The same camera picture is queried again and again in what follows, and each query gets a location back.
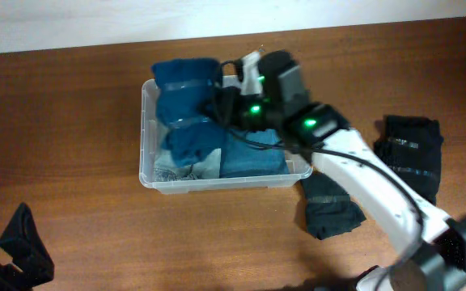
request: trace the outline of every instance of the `folded black clothing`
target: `folded black clothing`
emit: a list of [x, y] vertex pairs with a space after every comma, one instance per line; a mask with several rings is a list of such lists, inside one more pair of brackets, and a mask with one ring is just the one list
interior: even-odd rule
[[307, 232], [318, 239], [350, 232], [366, 220], [348, 193], [325, 174], [301, 180], [307, 207]]
[[442, 174], [439, 122], [425, 117], [387, 116], [375, 154], [415, 192], [436, 205]]

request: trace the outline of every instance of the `plastic container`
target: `plastic container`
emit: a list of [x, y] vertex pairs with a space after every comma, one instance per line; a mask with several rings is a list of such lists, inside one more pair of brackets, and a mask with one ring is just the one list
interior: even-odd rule
[[[236, 76], [225, 76], [224, 86], [238, 86]], [[156, 100], [159, 89], [153, 79], [146, 81], [142, 87], [142, 137], [139, 154], [139, 180], [147, 188], [158, 189], [162, 194], [188, 193], [214, 189], [235, 189], [269, 187], [291, 187], [300, 179], [312, 173], [312, 168], [299, 155], [286, 153], [288, 175], [266, 175], [243, 178], [198, 179], [189, 181], [155, 182], [152, 171], [156, 148], [159, 146], [157, 120], [155, 118]]]

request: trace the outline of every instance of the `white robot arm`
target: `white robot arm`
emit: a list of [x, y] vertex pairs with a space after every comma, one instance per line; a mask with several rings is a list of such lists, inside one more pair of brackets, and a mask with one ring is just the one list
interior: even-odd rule
[[[373, 154], [339, 112], [311, 102], [299, 64], [288, 52], [258, 57], [252, 54], [223, 62], [218, 72], [233, 64], [239, 80], [246, 86], [260, 81], [262, 93], [260, 88], [242, 94], [238, 88], [222, 88], [218, 82], [222, 75], [217, 74], [211, 117], [252, 146], [301, 154], [377, 221], [401, 259], [390, 268], [370, 272], [357, 289], [397, 291], [405, 283], [407, 290], [452, 291], [465, 286], [466, 217], [455, 221], [423, 199]], [[231, 126], [247, 131], [275, 129], [282, 143], [249, 141], [230, 130]]]
[[[424, 221], [422, 239], [425, 243], [425, 248], [435, 245], [437, 239], [441, 238], [444, 234], [447, 237], [447, 241], [451, 239], [458, 240], [457, 238], [449, 237], [449, 234], [454, 232], [447, 224], [448, 221], [453, 221], [451, 217], [443, 210], [433, 206], [430, 202], [419, 196], [391, 169], [380, 161], [364, 142], [357, 130], [337, 130], [334, 134], [324, 139], [322, 150], [335, 151], [364, 159], [385, 171], [398, 182], [414, 199], [422, 212], [421, 216]], [[415, 213], [414, 209], [412, 209], [412, 205], [405, 199], [404, 194], [379, 172], [353, 159], [323, 153], [314, 153], [312, 155], [312, 165], [341, 185], [367, 210], [384, 232], [388, 234], [393, 247], [399, 254], [403, 255], [406, 249], [412, 243], [415, 243], [419, 231], [419, 225], [417, 223], [418, 215]], [[454, 266], [450, 265], [451, 262], [447, 262], [447, 258], [443, 257], [444, 255], [447, 256], [447, 251], [441, 251], [441, 253], [443, 261], [440, 262], [438, 260], [438, 264], [442, 264], [443, 266], [440, 265], [439, 267], [445, 271], [453, 268]], [[459, 253], [459, 255], [462, 255], [461, 258], [466, 259], [466, 254]], [[432, 264], [436, 261], [436, 259], [434, 259], [435, 256], [436, 255], [432, 254], [430, 259], [427, 259], [426, 262], [429, 261], [429, 264]], [[442, 290], [456, 290], [466, 284], [466, 276], [464, 276], [463, 269], [460, 269], [460, 272], [455, 272], [455, 274], [460, 275], [459, 279], [455, 279], [454, 274], [449, 273], [445, 273], [445, 275], [441, 274], [441, 272], [436, 275], [426, 274], [423, 269], [428, 268], [426, 266], [427, 263], [416, 263], [417, 268], [423, 271], [423, 275], [420, 275], [420, 278], [415, 278], [415, 280], [432, 280], [429, 278], [430, 276], [436, 276], [437, 280], [439, 280], [439, 283], [421, 282], [424, 287], [430, 284], [431, 288], [435, 289], [442, 284]], [[393, 288], [394, 284], [392, 283], [392, 278], [389, 276], [387, 269], [376, 268], [358, 282], [357, 290], [376, 290], [377, 284], [381, 279], [382, 282], [379, 284], [379, 291], [392, 291], [397, 289], [397, 287]]]

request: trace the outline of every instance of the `blue cloth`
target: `blue cloth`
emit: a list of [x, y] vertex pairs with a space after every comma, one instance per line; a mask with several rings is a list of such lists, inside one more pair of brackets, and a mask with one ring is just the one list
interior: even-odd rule
[[[279, 142], [276, 131], [272, 129], [248, 133], [246, 138], [270, 145]], [[255, 150], [233, 136], [227, 136], [221, 153], [220, 178], [284, 174], [289, 174], [289, 169], [283, 150]]]
[[151, 68], [161, 90], [156, 117], [172, 129], [161, 147], [172, 152], [178, 167], [201, 162], [224, 145], [226, 131], [214, 122], [201, 122], [205, 116], [200, 113], [214, 93], [212, 80], [218, 67], [215, 59], [198, 58], [164, 61]]

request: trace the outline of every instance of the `wood grain surface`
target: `wood grain surface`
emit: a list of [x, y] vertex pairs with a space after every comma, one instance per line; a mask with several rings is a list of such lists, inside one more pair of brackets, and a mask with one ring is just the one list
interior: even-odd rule
[[139, 183], [150, 66], [260, 48], [291, 51], [313, 98], [369, 143], [386, 114], [438, 119], [438, 206], [466, 213], [466, 18], [0, 54], [0, 234], [27, 202], [56, 265], [36, 290], [298, 289], [395, 259], [370, 218], [324, 241], [304, 232], [299, 185], [164, 196]]

